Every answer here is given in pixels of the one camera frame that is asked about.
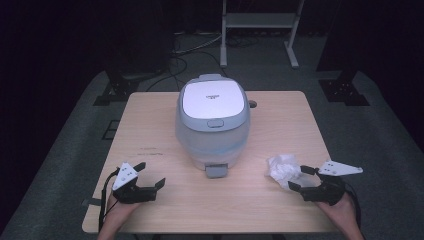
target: crumpled paper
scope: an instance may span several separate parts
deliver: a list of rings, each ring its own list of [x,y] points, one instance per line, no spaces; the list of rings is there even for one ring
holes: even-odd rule
[[[290,190],[288,181],[298,179],[302,172],[293,154],[281,154],[267,159],[267,175],[277,181],[284,189]]]

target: rice cooker lid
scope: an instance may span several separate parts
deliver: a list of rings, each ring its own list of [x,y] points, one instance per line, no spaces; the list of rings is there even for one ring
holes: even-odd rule
[[[197,131],[224,131],[249,117],[246,95],[240,85],[219,74],[205,74],[187,83],[180,97],[183,123]]]

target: human hand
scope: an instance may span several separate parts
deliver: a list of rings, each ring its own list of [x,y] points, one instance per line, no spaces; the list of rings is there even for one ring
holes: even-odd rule
[[[107,201],[106,217],[103,227],[99,232],[98,240],[112,240],[116,233],[128,220],[131,214],[141,205],[141,203],[124,204],[120,203],[111,193]]]
[[[355,204],[349,194],[344,193],[340,201],[333,206],[325,202],[315,202],[315,204],[336,225],[346,239],[364,239],[356,222]]]

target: white plastic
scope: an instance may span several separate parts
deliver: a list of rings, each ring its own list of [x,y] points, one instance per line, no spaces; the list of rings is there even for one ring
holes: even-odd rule
[[[329,176],[343,176],[362,173],[363,170],[360,167],[353,167],[343,163],[328,160],[319,168],[318,172]]]
[[[127,162],[122,163],[121,168],[119,169],[118,176],[116,177],[115,182],[113,183],[112,189],[118,190],[134,178],[138,176],[137,171]]]
[[[206,81],[188,84],[183,110],[192,118],[225,118],[243,111],[243,96],[234,81]]]

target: metal shelf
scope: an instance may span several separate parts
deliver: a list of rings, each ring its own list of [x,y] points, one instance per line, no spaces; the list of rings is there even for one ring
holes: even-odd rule
[[[292,28],[294,13],[227,13],[227,28]]]
[[[298,68],[299,63],[293,51],[293,42],[304,2],[305,0],[299,0],[296,13],[227,13],[227,0],[223,0],[221,67],[227,66],[227,28],[289,28],[291,29],[290,39],[284,42],[284,46],[292,68]]]

